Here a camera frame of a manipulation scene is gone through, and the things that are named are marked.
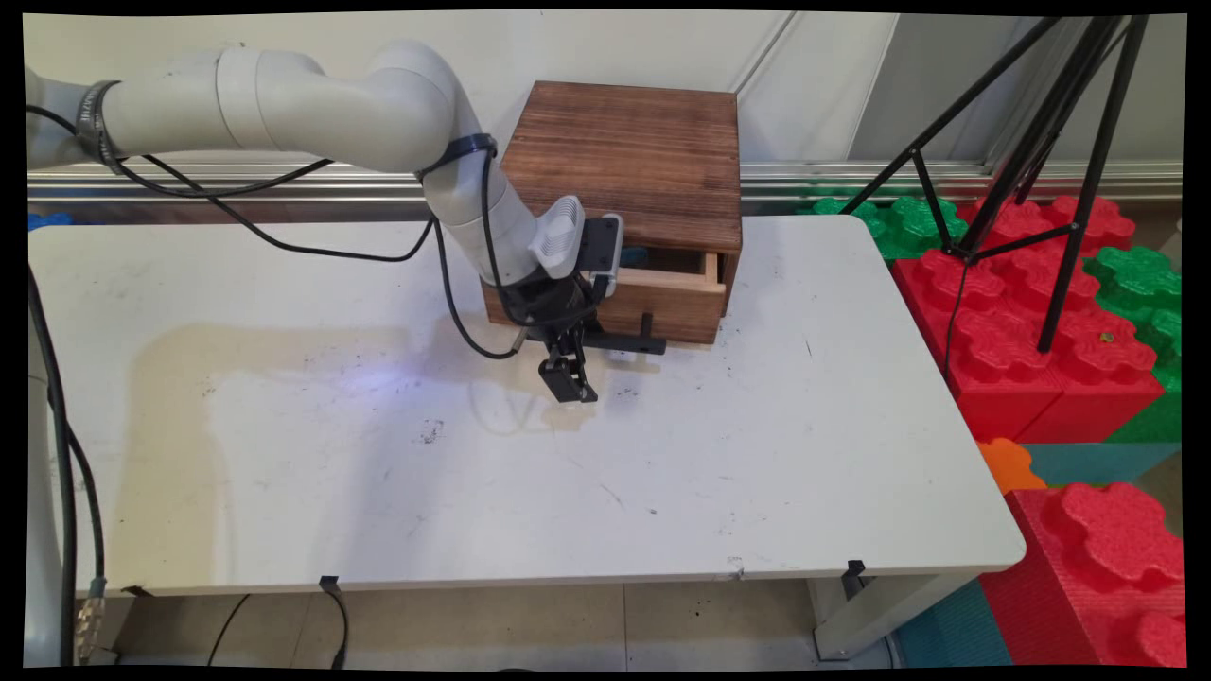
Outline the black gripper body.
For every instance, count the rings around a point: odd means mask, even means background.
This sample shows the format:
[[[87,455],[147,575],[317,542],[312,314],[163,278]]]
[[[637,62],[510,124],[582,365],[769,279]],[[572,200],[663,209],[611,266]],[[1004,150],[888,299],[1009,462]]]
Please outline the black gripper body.
[[[585,333],[598,333],[597,307],[606,301],[606,276],[591,280],[580,274],[563,279],[532,277],[524,284],[497,288],[509,322],[522,327],[520,340],[540,340],[551,347],[551,332],[584,322]]]

